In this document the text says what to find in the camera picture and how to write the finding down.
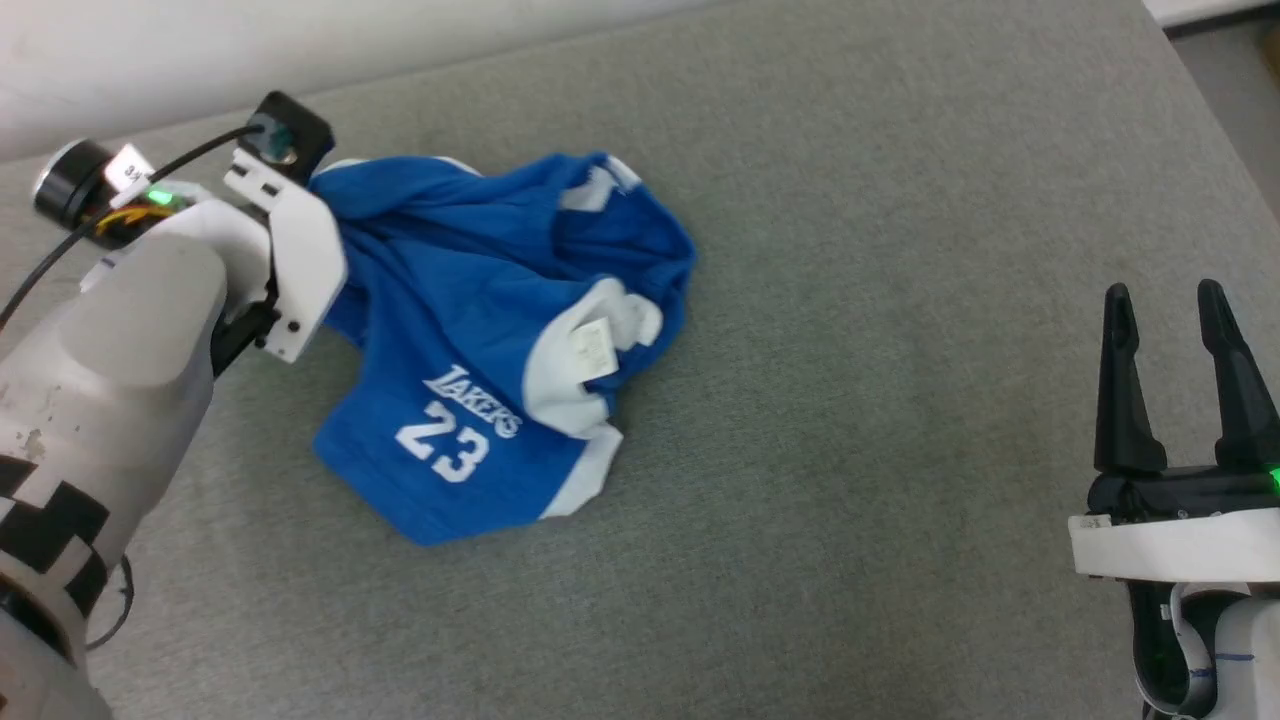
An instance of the clothing tag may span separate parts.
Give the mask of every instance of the clothing tag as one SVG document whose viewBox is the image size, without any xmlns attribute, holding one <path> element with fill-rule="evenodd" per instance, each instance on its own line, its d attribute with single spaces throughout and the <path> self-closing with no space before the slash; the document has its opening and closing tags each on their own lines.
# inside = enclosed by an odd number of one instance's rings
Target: clothing tag
<svg viewBox="0 0 1280 720">
<path fill-rule="evenodd" d="M 579 382 L 589 382 L 618 372 L 609 319 L 600 318 L 568 333 L 570 347 L 577 356 Z"/>
</svg>

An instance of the white label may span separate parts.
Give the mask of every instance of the white label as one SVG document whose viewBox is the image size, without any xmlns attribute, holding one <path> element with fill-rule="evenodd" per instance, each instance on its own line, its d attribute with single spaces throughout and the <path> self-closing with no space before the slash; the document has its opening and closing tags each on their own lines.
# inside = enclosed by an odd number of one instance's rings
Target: white label
<svg viewBox="0 0 1280 720">
<path fill-rule="evenodd" d="M 111 187 L 116 192 L 120 192 L 154 172 L 156 169 L 151 167 L 151 163 L 147 163 L 147 159 L 142 156 L 142 152 L 138 152 L 137 147 L 125 145 L 106 164 L 102 176 L 106 178 L 106 182 L 111 183 Z"/>
<path fill-rule="evenodd" d="M 577 356 L 580 383 L 618 372 L 618 354 L 613 350 L 608 318 L 591 320 L 568 333 L 568 341 Z"/>
</svg>

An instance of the black mount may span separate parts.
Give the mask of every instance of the black mount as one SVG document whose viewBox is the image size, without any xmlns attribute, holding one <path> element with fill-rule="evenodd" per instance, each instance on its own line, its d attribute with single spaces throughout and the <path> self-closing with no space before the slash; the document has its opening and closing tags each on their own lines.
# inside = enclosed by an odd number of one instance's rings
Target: black mount
<svg viewBox="0 0 1280 720">
<path fill-rule="evenodd" d="M 1107 290 L 1098 373 L 1098 419 L 1089 511 L 1117 523 L 1203 518 L 1280 507 L 1271 470 L 1280 468 L 1280 415 L 1222 286 L 1199 283 L 1201 337 L 1213 356 L 1222 437 L 1217 465 L 1169 468 L 1151 433 L 1138 380 L 1138 324 L 1129 288 Z"/>
</svg>

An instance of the sticker label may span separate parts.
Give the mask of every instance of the sticker label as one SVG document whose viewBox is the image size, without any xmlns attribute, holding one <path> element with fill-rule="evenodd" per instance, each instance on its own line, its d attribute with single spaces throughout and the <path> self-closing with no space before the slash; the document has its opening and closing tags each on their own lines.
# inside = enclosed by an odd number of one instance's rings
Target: sticker label
<svg viewBox="0 0 1280 720">
<path fill-rule="evenodd" d="M 147 163 L 147 159 L 142 156 L 142 152 L 140 152 L 137 147 L 133 145 L 125 145 L 120 149 L 115 158 L 106 164 L 106 168 L 102 169 L 102 176 L 116 192 L 123 192 L 124 188 L 154 172 L 156 172 L 156 169 L 151 167 L 151 163 Z"/>
</svg>

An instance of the white bracket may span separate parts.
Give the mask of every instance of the white bracket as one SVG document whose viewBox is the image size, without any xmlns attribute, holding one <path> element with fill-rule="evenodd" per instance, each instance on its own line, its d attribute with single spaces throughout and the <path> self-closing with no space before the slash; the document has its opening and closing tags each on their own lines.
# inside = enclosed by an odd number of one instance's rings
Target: white bracket
<svg viewBox="0 0 1280 720">
<path fill-rule="evenodd" d="M 264 350 L 293 363 L 347 282 L 338 223 L 323 200 L 238 147 L 223 182 L 268 214 L 280 319 Z"/>
</svg>

